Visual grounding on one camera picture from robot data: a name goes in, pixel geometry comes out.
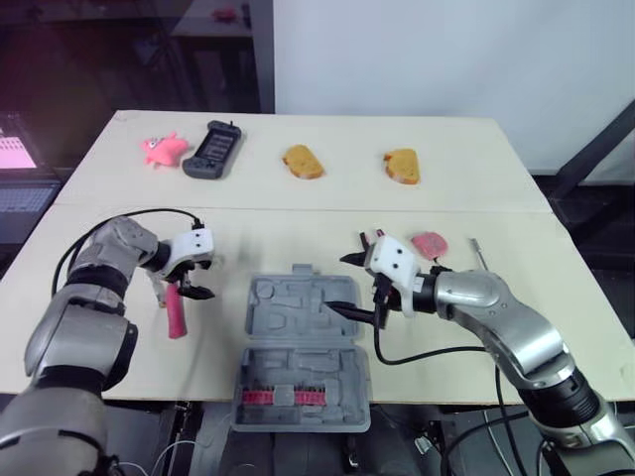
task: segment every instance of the plastic tool case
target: plastic tool case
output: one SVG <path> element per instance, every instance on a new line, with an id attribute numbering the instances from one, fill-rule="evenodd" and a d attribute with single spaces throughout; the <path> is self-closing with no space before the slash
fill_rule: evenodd
<path id="1" fill-rule="evenodd" d="M 362 432 L 370 425 L 368 366 L 353 345 L 357 322 L 323 303 L 357 303 L 355 282 L 319 276 L 257 276 L 249 290 L 245 349 L 234 394 L 237 431 Z"/>

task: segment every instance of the bread slice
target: bread slice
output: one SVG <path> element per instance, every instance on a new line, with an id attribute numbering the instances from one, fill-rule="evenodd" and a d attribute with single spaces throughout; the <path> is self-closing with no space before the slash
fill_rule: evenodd
<path id="1" fill-rule="evenodd" d="M 384 155 L 386 174 L 399 183 L 414 185 L 419 183 L 419 163 L 417 153 L 412 149 L 398 149 Z"/>
<path id="2" fill-rule="evenodd" d="M 324 175 L 324 168 L 307 146 L 299 144 L 287 151 L 283 162 L 291 173 L 299 179 L 317 179 Z"/>

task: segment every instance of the black cable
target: black cable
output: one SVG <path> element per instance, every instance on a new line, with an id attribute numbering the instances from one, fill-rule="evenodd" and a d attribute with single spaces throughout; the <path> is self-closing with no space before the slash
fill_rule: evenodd
<path id="1" fill-rule="evenodd" d="M 513 421 L 514 419 L 520 419 L 520 418 L 524 418 L 526 416 L 528 416 L 529 413 L 528 412 L 520 412 L 519 414 L 515 414 L 515 415 L 511 415 L 508 416 L 507 419 L 509 421 Z M 481 431 L 482 429 L 484 429 L 486 426 L 493 426 L 495 424 L 500 424 L 502 422 L 505 421 L 505 418 L 497 418 L 497 419 L 493 419 L 488 423 L 482 423 L 478 426 L 475 426 L 474 428 L 471 428 L 467 431 L 464 431 L 462 434 L 460 434 L 445 450 L 442 458 L 441 458 L 441 474 L 442 476 L 450 476 L 451 472 L 449 469 L 449 455 L 454 451 L 454 449 L 459 446 L 466 438 L 469 438 L 470 436 L 472 436 L 473 434 L 475 434 L 478 431 Z"/>
<path id="2" fill-rule="evenodd" d="M 70 271 L 70 268 L 74 264 L 75 259 L 79 255 L 79 252 L 81 251 L 81 248 L 83 247 L 84 243 L 86 242 L 86 240 L 88 238 L 90 238 L 90 236 L 96 230 L 101 228 L 108 221 L 110 221 L 113 218 L 116 218 L 118 216 L 128 216 L 128 217 L 130 217 L 130 216 L 142 215 L 142 214 L 145 214 L 145 213 L 157 213 L 157 212 L 164 212 L 164 211 L 165 212 L 170 212 L 170 213 L 178 213 L 178 214 L 181 214 L 181 215 L 188 216 L 189 218 L 191 218 L 193 220 L 194 225 L 200 225 L 200 223 L 201 223 L 200 219 L 196 215 L 194 215 L 192 213 L 189 213 L 188 211 L 185 211 L 185 210 L 179 210 L 178 208 L 146 208 L 146 209 L 143 209 L 143 210 L 136 210 L 136 211 L 131 211 L 131 212 L 128 212 L 128 213 L 123 213 L 121 215 L 111 216 L 110 218 L 107 218 L 107 219 L 97 223 L 92 228 L 90 228 L 90 230 L 88 230 L 86 233 L 81 235 L 77 240 L 75 240 L 75 242 L 72 245 L 70 245 L 70 247 L 64 252 L 62 257 L 58 261 L 58 265 L 56 266 L 56 270 L 55 270 L 55 272 L 53 274 L 53 283 L 51 285 L 51 297 L 53 297 L 56 294 L 56 292 L 58 291 L 58 284 L 59 284 L 59 281 L 60 281 L 60 273 L 62 272 L 62 266 L 64 265 L 64 261 L 66 261 L 68 256 L 70 256 L 70 254 L 72 253 L 71 258 L 68 261 L 68 268 L 67 268 L 67 270 Z"/>
<path id="3" fill-rule="evenodd" d="M 516 460 L 516 465 L 520 470 L 520 474 L 522 476 L 527 476 L 527 470 L 525 469 L 525 465 L 523 464 L 523 459 L 520 456 L 520 451 L 518 451 L 518 445 L 516 444 L 516 438 L 514 437 L 514 432 L 512 431 L 512 425 L 509 422 L 509 416 L 507 415 L 507 409 L 505 409 L 505 403 L 503 402 L 503 391 L 500 386 L 500 369 L 496 367 L 494 371 L 494 376 L 496 379 L 496 397 L 498 397 L 498 407 L 500 408 L 500 414 L 503 415 L 503 422 L 505 423 L 505 430 L 507 431 L 507 438 L 509 439 L 509 445 L 512 448 L 512 454 L 514 455 L 514 459 Z"/>
<path id="4" fill-rule="evenodd" d="M 379 312 L 380 312 L 379 309 L 376 308 L 375 314 L 373 317 L 373 337 L 374 337 L 373 340 L 375 343 L 375 354 L 377 354 L 377 359 L 379 359 L 379 361 L 382 364 L 385 364 L 385 365 L 408 364 L 410 362 L 415 362 L 416 360 L 427 359 L 429 357 L 434 357 L 436 355 L 449 354 L 451 352 L 485 352 L 485 349 L 483 347 L 477 347 L 477 346 L 449 347 L 446 349 L 438 349 L 438 350 L 431 350 L 430 352 L 423 352 L 421 354 L 412 355 L 410 357 L 405 357 L 403 359 L 388 360 L 381 353 L 381 346 L 379 345 Z"/>

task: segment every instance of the silver robot arm segment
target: silver robot arm segment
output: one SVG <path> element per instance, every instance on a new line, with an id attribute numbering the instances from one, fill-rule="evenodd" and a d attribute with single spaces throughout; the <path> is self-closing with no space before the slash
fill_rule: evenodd
<path id="1" fill-rule="evenodd" d="M 547 442 L 555 474 L 596 475 L 635 470 L 635 442 L 595 392 L 560 333 L 519 302 L 505 282 L 487 271 L 454 272 L 435 267 L 421 273 L 416 256 L 395 238 L 380 234 L 361 253 L 341 258 L 374 277 L 375 309 L 345 302 L 328 305 L 344 317 L 385 325 L 389 310 L 407 317 L 434 313 L 476 335 L 501 372 L 516 387 Z"/>
<path id="2" fill-rule="evenodd" d="M 123 303 L 134 270 L 180 283 L 185 297 L 210 298 L 191 286 L 188 271 L 209 268 L 212 254 L 202 227 L 160 242 L 116 217 L 93 233 L 27 346 L 32 381 L 0 417 L 0 474 L 108 474 L 101 393 L 124 378 L 137 341 Z"/>

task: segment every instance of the white table surface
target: white table surface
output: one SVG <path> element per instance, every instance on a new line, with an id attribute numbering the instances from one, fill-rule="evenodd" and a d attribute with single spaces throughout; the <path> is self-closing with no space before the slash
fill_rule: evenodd
<path id="1" fill-rule="evenodd" d="M 0 392 L 17 393 L 28 383 L 22 356 L 49 303 L 52 273 L 59 256 L 98 220 L 133 208 L 58 204 L 44 217 L 0 282 L 0 315 L 4 319 Z M 244 322 L 252 276 L 289 273 L 294 263 L 313 263 L 322 274 L 351 276 L 360 286 L 362 304 L 368 307 L 370 278 L 337 258 L 357 249 L 358 231 L 381 227 L 401 239 L 422 230 L 441 233 L 449 244 L 442 263 L 457 270 L 478 266 L 467 240 L 476 237 L 490 269 L 507 281 L 518 299 L 560 330 L 590 384 L 608 400 L 635 399 L 633 345 L 569 235 L 551 213 L 190 211 L 213 230 L 221 258 L 211 272 L 197 272 L 193 279 L 210 287 L 217 297 L 189 301 L 186 311 L 190 333 L 170 340 L 165 312 L 157 308 L 145 274 L 137 272 L 126 296 L 126 315 L 139 326 L 139 341 L 128 376 L 106 394 L 107 398 L 231 399 L 239 355 L 247 343 Z M 143 216 L 139 221 L 160 238 L 190 226 L 186 218 L 170 214 Z M 357 343 L 368 355 L 374 401 L 496 401 L 493 363 L 485 354 L 452 354 L 387 367 L 374 356 L 370 328 Z M 395 313 L 382 333 L 385 353 L 391 358 L 476 343 L 467 331 L 435 315 L 406 319 Z M 507 402 L 519 402 L 508 385 L 505 394 Z"/>
<path id="2" fill-rule="evenodd" d="M 144 164 L 141 143 L 178 132 L 193 154 L 212 119 L 233 120 L 243 141 L 220 180 Z M 294 177 L 282 162 L 306 144 L 326 175 Z M 397 183 L 383 154 L 413 148 L 422 182 Z M 285 116 L 118 111 L 57 203 L 250 209 L 551 212 L 495 121 L 441 117 Z"/>

